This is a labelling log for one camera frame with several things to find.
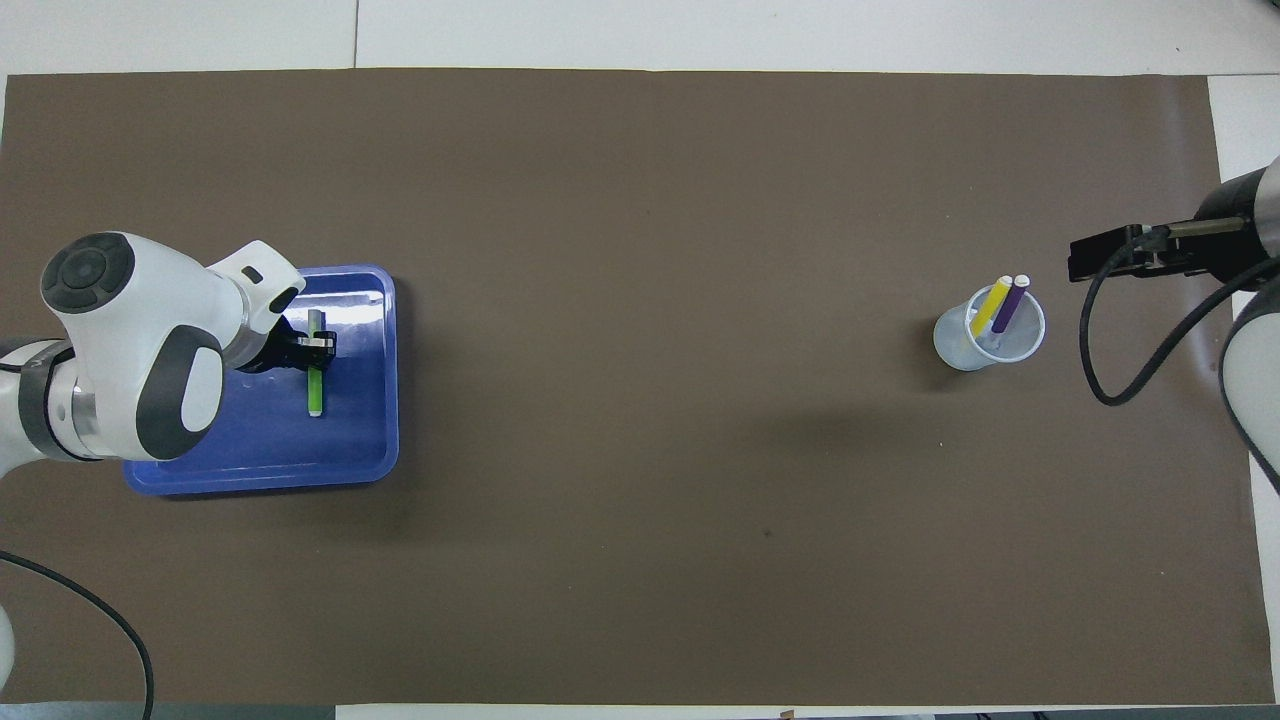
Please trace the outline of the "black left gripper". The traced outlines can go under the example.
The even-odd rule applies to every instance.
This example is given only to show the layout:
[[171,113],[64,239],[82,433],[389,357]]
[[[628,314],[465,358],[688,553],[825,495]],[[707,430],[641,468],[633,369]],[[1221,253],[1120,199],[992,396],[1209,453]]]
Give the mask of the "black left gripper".
[[[310,365],[310,336],[298,332],[287,316],[279,316],[259,352],[239,366],[241,373],[265,373],[273,369],[294,369]],[[323,363],[337,356],[337,333],[323,332]]]

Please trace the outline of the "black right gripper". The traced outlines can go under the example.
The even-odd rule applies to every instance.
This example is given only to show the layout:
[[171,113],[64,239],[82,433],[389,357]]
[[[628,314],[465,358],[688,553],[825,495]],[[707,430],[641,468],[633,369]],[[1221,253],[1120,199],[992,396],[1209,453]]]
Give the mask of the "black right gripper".
[[1192,219],[1169,223],[1167,238],[1140,255],[1135,242],[1148,228],[1115,228],[1070,242],[1068,281],[1094,279],[1120,251],[1125,254],[1110,275],[1239,275],[1268,260],[1271,181],[1267,174],[1253,170],[1220,184]]

